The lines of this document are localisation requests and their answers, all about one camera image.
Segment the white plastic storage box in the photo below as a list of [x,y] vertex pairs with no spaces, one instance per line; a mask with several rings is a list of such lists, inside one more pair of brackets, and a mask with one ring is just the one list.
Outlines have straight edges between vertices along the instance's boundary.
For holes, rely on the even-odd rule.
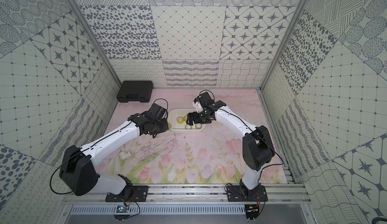
[[175,133],[190,133],[203,131],[205,125],[194,124],[190,126],[186,124],[187,114],[195,112],[195,109],[174,109],[168,115],[168,123],[170,130]]

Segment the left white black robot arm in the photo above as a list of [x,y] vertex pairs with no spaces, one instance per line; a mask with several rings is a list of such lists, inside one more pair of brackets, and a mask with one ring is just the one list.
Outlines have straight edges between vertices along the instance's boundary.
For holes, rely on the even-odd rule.
[[96,167],[125,143],[141,135],[155,138],[168,131],[167,117],[167,109],[153,103],[147,111],[130,116],[119,127],[99,139],[81,147],[68,147],[57,169],[60,179],[76,196],[106,193],[122,201],[131,199],[133,184],[127,177],[121,174],[99,174]]

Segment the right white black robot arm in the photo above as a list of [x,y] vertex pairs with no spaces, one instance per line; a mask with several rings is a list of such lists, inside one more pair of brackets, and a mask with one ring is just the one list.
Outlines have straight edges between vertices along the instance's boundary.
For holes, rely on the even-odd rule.
[[240,185],[245,190],[255,190],[260,184],[264,168],[276,155],[268,129],[248,123],[226,103],[216,101],[213,93],[208,90],[201,91],[192,104],[196,110],[187,114],[186,123],[189,126],[217,121],[241,139],[242,157],[247,168]]

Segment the black plastic tool case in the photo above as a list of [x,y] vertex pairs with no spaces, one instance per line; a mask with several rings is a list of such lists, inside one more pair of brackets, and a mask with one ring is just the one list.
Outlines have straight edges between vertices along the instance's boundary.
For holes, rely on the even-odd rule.
[[120,103],[148,103],[153,91],[152,81],[124,81],[117,94]]

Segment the small white object on table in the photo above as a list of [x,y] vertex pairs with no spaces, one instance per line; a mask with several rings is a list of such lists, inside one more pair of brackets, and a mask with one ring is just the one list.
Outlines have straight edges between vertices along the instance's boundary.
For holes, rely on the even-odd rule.
[[132,157],[132,154],[130,151],[120,151],[119,152],[119,157],[121,160],[126,160],[128,158]]

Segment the left green circuit board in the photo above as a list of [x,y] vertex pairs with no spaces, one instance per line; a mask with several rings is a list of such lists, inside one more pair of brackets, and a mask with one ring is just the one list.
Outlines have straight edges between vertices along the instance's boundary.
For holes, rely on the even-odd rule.
[[116,213],[124,214],[124,213],[127,213],[127,212],[128,212],[128,208],[125,205],[118,205],[117,206]]

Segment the right controller board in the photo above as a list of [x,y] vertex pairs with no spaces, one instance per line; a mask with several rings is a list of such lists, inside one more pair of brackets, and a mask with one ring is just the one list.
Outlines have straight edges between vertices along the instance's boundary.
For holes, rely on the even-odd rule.
[[260,215],[260,207],[258,205],[245,205],[245,214],[248,221],[255,221]]

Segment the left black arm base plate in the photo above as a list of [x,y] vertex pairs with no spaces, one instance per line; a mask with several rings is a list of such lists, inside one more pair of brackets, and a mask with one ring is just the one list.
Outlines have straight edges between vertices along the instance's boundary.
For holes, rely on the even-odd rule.
[[149,186],[144,185],[135,185],[130,187],[125,187],[120,194],[108,193],[106,196],[106,202],[145,202],[148,195]]

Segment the aluminium mounting rail frame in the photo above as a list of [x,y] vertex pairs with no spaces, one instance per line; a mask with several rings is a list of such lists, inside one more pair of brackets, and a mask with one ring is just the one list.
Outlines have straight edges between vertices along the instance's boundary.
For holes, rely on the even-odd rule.
[[[228,204],[223,184],[149,184],[146,201],[143,204]],[[268,201],[266,204],[311,204],[303,184],[264,184]],[[108,204],[106,194],[91,193],[83,196],[70,194],[62,205]]]

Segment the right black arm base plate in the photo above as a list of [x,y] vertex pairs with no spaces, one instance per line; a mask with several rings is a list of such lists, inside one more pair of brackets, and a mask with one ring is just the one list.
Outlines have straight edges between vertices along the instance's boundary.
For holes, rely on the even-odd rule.
[[258,185],[253,190],[248,190],[245,186],[225,186],[225,192],[229,202],[266,202],[268,201],[265,186]]

